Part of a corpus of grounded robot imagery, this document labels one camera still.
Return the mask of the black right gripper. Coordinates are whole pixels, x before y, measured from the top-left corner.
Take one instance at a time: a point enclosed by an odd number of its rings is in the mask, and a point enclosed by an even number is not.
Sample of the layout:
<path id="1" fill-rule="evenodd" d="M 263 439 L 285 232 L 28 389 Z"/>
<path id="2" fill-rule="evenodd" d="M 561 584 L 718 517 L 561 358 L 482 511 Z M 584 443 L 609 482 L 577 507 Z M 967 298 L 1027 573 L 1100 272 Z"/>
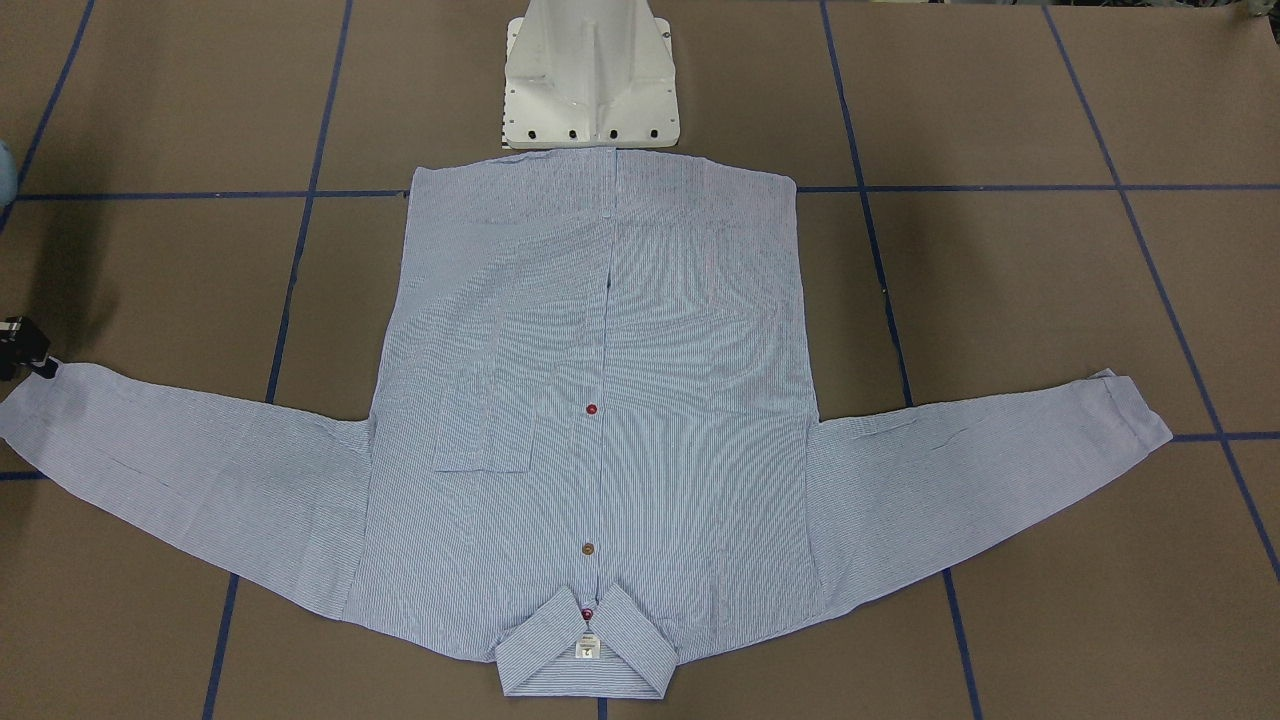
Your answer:
<path id="1" fill-rule="evenodd" d="M 45 379 L 56 377 L 59 364 L 50 356 L 50 338 L 27 316 L 1 322 L 1 382 L 14 380 L 20 369 Z"/>

